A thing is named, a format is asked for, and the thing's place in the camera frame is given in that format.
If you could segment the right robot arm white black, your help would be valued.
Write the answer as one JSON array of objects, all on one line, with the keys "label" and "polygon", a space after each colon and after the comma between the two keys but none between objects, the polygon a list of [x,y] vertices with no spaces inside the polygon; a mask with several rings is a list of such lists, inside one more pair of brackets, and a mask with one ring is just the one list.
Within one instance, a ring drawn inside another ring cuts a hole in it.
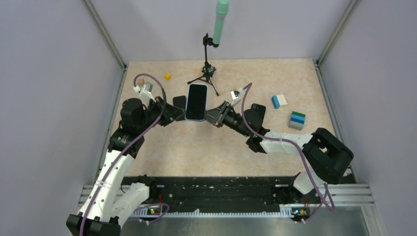
[{"label": "right robot arm white black", "polygon": [[301,203],[315,187],[340,183],[354,157],[346,145],[325,128],[317,128],[312,134],[277,133],[265,129],[262,126],[265,113],[265,106],[253,104],[239,114],[224,101],[207,110],[205,120],[218,128],[225,125],[247,137],[246,144],[253,152],[301,157],[307,169],[295,176],[288,189],[289,198],[295,203]]}]

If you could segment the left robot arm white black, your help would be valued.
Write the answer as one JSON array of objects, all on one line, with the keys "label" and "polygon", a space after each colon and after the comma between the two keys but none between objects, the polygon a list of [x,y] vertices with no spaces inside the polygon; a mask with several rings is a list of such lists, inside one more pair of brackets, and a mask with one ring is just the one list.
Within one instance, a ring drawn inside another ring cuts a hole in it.
[{"label": "left robot arm white black", "polygon": [[121,120],[110,137],[104,164],[87,200],[66,226],[74,236],[119,236],[125,222],[138,206],[152,203],[158,191],[154,179],[139,177],[117,199],[126,171],[145,141],[144,135],[155,125],[166,126],[185,110],[168,104],[160,96],[145,105],[138,98],[127,99],[120,111]]}]

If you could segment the black phone case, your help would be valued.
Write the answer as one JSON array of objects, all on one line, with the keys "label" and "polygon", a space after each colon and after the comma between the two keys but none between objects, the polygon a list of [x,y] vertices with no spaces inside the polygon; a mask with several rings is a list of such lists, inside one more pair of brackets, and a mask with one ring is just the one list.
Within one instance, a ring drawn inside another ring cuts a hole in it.
[{"label": "black phone case", "polygon": [[266,107],[264,105],[253,103],[251,105],[251,110],[254,110],[261,120],[264,120],[265,113],[266,113]]}]

